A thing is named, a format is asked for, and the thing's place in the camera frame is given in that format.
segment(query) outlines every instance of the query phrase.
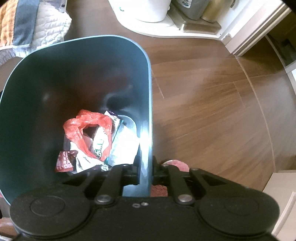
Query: dark green trash can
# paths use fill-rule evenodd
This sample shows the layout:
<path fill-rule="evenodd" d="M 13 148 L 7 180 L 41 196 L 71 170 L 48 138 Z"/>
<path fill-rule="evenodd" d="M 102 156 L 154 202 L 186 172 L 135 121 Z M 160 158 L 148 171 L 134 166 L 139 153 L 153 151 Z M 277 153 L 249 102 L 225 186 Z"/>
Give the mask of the dark green trash can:
<path fill-rule="evenodd" d="M 18 195 L 59 180 L 57 156 L 63 123 L 80 109 L 109 109 L 131 117 L 140 147 L 140 184 L 126 196 L 148 196 L 152 169 L 151 66 L 135 42 L 102 35 L 45 47 L 13 70 L 0 99 L 0 189 L 11 203 Z"/>

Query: white shelf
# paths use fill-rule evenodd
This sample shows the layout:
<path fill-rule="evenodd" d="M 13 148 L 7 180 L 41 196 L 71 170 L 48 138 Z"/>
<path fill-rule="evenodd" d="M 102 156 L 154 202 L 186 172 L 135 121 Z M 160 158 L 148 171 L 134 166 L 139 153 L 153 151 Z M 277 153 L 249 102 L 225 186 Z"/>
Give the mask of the white shelf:
<path fill-rule="evenodd" d="M 168 15 L 161 22 L 142 22 L 133 18 L 128 12 L 122 11 L 124 10 L 124 5 L 121 0 L 109 0 L 109 3 L 119 23 L 127 29 L 139 34 L 158 38 L 219 38 L 217 35 L 213 34 L 184 33 L 176 27 Z"/>

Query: trash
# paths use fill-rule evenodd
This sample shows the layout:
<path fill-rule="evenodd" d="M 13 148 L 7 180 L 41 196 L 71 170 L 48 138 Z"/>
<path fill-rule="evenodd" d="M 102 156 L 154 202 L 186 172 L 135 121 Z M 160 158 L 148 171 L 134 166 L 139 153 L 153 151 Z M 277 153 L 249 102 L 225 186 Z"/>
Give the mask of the trash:
<path fill-rule="evenodd" d="M 133 164 L 139 138 L 136 124 L 130 117 L 111 111 L 101 114 L 81 110 L 63 127 L 64 151 L 58 157 L 56 172 L 76 174 L 98 165 L 107 171 L 115 165 Z"/>
<path fill-rule="evenodd" d="M 135 132 L 124 124 L 120 125 L 113 141 L 108 164 L 112 167 L 120 164 L 133 164 L 139 143 L 140 140 Z"/>
<path fill-rule="evenodd" d="M 104 163 L 97 158 L 92 158 L 87 156 L 83 151 L 81 151 L 74 142 L 71 142 L 71 150 L 77 150 L 78 154 L 76 156 L 76 165 L 75 171 L 72 172 L 73 174 L 82 172 L 89 168 L 92 168 L 97 165 L 103 165 Z"/>
<path fill-rule="evenodd" d="M 113 142 L 116 136 L 116 133 L 118 131 L 118 128 L 120 124 L 123 122 L 123 120 L 121 120 L 118 115 L 108 110 L 104 113 L 104 115 L 107 115 L 112 119 L 112 142 Z"/>
<path fill-rule="evenodd" d="M 61 151 L 57 158 L 55 171 L 56 172 L 73 171 L 73 163 L 77 154 L 78 154 L 77 150 Z"/>
<path fill-rule="evenodd" d="M 112 147 L 112 120 L 109 116 L 97 112 L 90 112 L 88 110 L 80 110 L 76 118 L 67 120 L 63 127 L 67 138 L 75 143 L 79 150 L 83 151 L 89 157 L 97 158 L 97 156 L 88 149 L 83 139 L 83 129 L 98 125 L 100 129 L 99 134 L 104 133 L 107 136 L 107 142 L 102 146 L 101 155 L 99 157 L 101 161 L 105 161 Z"/>

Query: quilted blanket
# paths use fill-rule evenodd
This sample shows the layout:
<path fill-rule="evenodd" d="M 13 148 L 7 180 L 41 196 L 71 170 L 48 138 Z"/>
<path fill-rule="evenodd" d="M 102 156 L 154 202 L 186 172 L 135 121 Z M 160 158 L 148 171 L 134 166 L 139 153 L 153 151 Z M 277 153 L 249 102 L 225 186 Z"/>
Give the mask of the quilted blanket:
<path fill-rule="evenodd" d="M 65 0 L 8 0 L 0 8 L 0 65 L 13 57 L 59 42 L 72 19 Z"/>

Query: screw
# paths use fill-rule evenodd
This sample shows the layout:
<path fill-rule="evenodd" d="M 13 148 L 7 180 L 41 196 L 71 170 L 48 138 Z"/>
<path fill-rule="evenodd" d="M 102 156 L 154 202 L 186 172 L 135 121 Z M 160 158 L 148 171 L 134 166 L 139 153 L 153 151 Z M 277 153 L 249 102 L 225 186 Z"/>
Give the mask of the screw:
<path fill-rule="evenodd" d="M 103 195 L 99 195 L 96 200 L 100 203 L 106 203 L 106 202 L 110 202 L 112 200 L 112 197 L 110 197 L 107 194 L 103 194 Z"/>
<path fill-rule="evenodd" d="M 135 207 L 135 208 L 141 207 L 141 205 L 139 203 L 134 203 L 132 206 Z"/>
<path fill-rule="evenodd" d="M 148 206 L 149 203 L 148 203 L 148 202 L 141 202 L 141 205 L 142 205 L 142 206 Z"/>
<path fill-rule="evenodd" d="M 180 202 L 191 202 L 193 197 L 188 194 L 182 194 L 178 196 Z"/>

